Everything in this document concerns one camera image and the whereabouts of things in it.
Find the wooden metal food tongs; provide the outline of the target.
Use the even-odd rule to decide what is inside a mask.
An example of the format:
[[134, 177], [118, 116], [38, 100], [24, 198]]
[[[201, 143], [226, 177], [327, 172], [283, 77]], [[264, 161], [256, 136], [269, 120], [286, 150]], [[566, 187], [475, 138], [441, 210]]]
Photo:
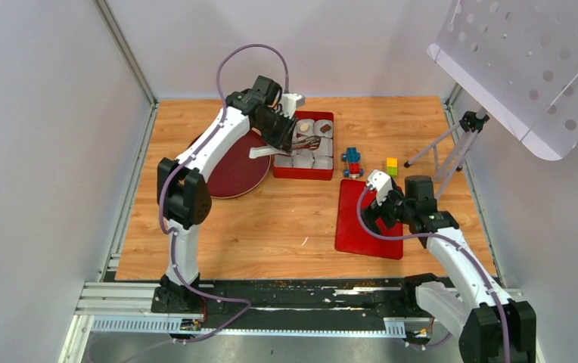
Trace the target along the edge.
[[290, 156], [296, 150], [316, 150], [321, 144], [321, 139], [320, 136], [316, 135], [300, 138], [290, 146], [289, 150], [281, 150], [270, 145], [252, 147], [249, 151], [248, 157], [254, 160], [260, 157], [267, 157], [276, 154]]

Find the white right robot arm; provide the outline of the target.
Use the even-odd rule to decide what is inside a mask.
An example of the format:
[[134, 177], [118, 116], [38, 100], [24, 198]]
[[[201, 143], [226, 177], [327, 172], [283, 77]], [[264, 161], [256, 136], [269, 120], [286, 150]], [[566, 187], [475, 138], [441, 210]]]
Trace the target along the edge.
[[464, 362], [535, 362], [536, 323], [533, 307], [514, 300], [471, 252], [457, 221], [437, 208], [429, 191], [407, 197], [392, 189], [383, 200], [374, 199], [366, 208], [356, 207], [356, 216], [372, 237], [384, 240], [376, 225], [402, 223], [444, 267], [456, 293], [429, 277], [404, 290], [400, 305], [409, 315], [429, 312], [457, 338]]

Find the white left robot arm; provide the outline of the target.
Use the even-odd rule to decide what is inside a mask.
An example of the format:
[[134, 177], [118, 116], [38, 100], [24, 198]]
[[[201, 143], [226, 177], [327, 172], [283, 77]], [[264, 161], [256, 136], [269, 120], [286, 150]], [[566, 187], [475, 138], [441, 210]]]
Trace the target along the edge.
[[263, 142], [282, 152], [292, 148], [297, 108], [304, 96], [281, 90], [268, 94], [248, 88], [232, 92], [210, 127], [176, 159], [158, 166], [160, 227], [169, 236], [169, 262], [160, 279], [157, 298], [181, 312], [194, 311], [206, 294], [196, 285], [199, 226], [208, 216], [212, 199], [207, 182], [213, 170], [237, 141], [251, 129]]

